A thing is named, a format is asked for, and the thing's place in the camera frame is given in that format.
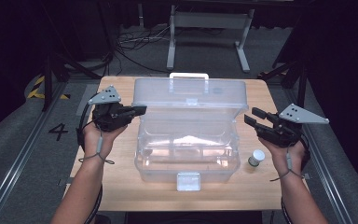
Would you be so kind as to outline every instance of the yellow and black striped tape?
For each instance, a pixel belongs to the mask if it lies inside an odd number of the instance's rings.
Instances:
[[[37,81],[34,83],[34,86],[32,87],[30,93],[28,94],[28,98],[39,98],[39,99],[45,99],[45,94],[37,93],[39,90],[40,85],[42,85],[43,81],[45,80],[45,76],[40,75],[40,77],[37,79]],[[71,94],[63,94],[60,99],[68,100],[71,98]]]

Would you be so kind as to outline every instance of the wooden table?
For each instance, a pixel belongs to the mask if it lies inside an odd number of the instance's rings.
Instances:
[[[131,105],[133,84],[137,77],[104,77],[98,91],[114,85],[123,105]],[[248,79],[248,105],[268,112],[276,112],[267,84],[263,80]],[[251,109],[246,114],[252,116]],[[265,120],[260,123],[269,125]],[[227,183],[202,183],[201,191],[177,191],[176,183],[144,182],[134,165],[139,118],[114,143],[107,158],[116,164],[106,164],[103,176],[101,211],[246,211],[281,209],[279,181],[269,182],[277,173],[268,150],[257,140],[255,130],[237,117],[240,136],[241,167]],[[258,167],[252,167],[248,158],[255,149],[262,149],[266,158]],[[71,176],[80,167],[83,157],[80,148]]]

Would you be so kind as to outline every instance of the small round container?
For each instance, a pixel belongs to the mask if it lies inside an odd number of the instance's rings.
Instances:
[[[261,161],[263,161],[266,158],[266,155],[264,154],[264,152],[260,149],[256,149],[252,156],[249,157],[249,164],[253,167],[256,167],[260,164]]]

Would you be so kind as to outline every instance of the plastic storage container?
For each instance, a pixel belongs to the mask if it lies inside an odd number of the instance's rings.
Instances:
[[[134,89],[132,105],[147,105],[134,160],[144,181],[186,188],[226,182],[238,170],[235,118],[249,108],[243,81],[138,78]]]

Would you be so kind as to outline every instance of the open lid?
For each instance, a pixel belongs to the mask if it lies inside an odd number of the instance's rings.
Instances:
[[[146,116],[157,111],[184,109],[215,111],[235,118],[249,109],[245,82],[203,78],[138,78],[132,105],[147,105]]]

